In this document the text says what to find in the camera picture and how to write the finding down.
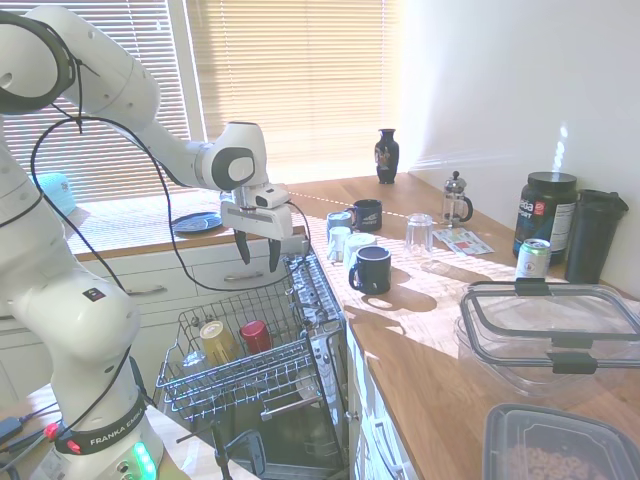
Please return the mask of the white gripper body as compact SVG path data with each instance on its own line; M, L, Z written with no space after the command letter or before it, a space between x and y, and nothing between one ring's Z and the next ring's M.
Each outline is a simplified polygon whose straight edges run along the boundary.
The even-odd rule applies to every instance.
M221 202L220 214L225 227L239 232L279 241L293 235L291 211L287 205L275 209L243 209L225 200Z

